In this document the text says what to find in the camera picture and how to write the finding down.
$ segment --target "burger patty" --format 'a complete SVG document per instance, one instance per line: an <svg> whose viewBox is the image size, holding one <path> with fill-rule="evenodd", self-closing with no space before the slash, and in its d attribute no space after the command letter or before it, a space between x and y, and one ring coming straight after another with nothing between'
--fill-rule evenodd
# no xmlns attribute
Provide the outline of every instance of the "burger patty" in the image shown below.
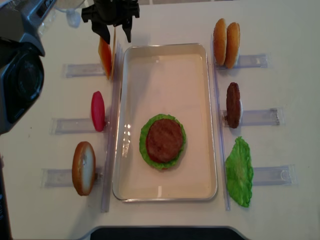
<svg viewBox="0 0 320 240"><path fill-rule="evenodd" d="M240 91L237 83L230 83L226 91L226 114L229 127L236 129L240 123L241 103Z"/></svg>
<svg viewBox="0 0 320 240"><path fill-rule="evenodd" d="M145 147L152 161L167 163L174 159L183 145L179 123L171 119L155 121L146 136Z"/></svg>

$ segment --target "white tray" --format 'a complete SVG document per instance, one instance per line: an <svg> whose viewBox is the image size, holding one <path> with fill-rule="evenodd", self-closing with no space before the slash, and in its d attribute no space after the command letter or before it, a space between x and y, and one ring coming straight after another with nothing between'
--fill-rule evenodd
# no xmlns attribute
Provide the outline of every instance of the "white tray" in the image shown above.
<svg viewBox="0 0 320 240"><path fill-rule="evenodd" d="M183 124L185 152L167 170L139 152L141 128L155 115ZM123 201L208 200L217 191L206 50L200 44L131 47L124 54L113 193Z"/></svg>

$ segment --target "tomato slice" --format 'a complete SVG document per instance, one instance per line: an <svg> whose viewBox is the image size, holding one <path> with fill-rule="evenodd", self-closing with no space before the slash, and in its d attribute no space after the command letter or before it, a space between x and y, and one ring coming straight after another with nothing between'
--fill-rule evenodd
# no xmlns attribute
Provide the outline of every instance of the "tomato slice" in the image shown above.
<svg viewBox="0 0 320 240"><path fill-rule="evenodd" d="M102 132L105 128L105 102L101 92L96 91L92 95L91 116L96 131Z"/></svg>
<svg viewBox="0 0 320 240"><path fill-rule="evenodd" d="M100 37L98 53L100 55L100 58L105 70L105 75L109 79L111 74L111 66L112 66L112 53L111 53L110 45L106 43L102 37Z"/></svg>

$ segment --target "black camera body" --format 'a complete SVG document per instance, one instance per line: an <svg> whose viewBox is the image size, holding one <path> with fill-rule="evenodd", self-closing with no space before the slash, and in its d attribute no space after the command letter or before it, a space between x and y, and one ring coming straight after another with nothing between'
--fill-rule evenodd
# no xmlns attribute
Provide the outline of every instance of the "black camera body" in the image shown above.
<svg viewBox="0 0 320 240"><path fill-rule="evenodd" d="M8 132L39 97L44 84L38 35L56 0L13 0L0 8L0 134Z"/></svg>

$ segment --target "lettuce leaf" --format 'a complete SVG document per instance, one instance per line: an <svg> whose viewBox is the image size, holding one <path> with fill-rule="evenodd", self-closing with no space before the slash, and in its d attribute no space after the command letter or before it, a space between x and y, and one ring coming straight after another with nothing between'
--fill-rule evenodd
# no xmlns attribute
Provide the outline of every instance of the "lettuce leaf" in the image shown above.
<svg viewBox="0 0 320 240"><path fill-rule="evenodd" d="M225 161L226 187L229 195L240 206L248 208L252 197L254 169L248 143L237 137L233 149Z"/></svg>
<svg viewBox="0 0 320 240"><path fill-rule="evenodd" d="M174 159L172 159L171 161L163 162L163 163L152 161L148 155L147 148L146 148L146 139L147 139L149 129L155 121L160 120L160 119L171 119L171 120L176 121L181 127L182 137L183 137L182 147L181 147L178 155ZM168 168L171 168L177 164L181 153L184 151L186 139L187 139L187 136L186 136L184 126L174 116L165 115L165 114L158 114L158 115L150 118L150 120L142 127L141 133L140 133L140 140L139 140L139 150L140 150L140 153L142 155L143 160L147 164L149 164L150 166L152 166L158 170L168 169Z"/></svg>

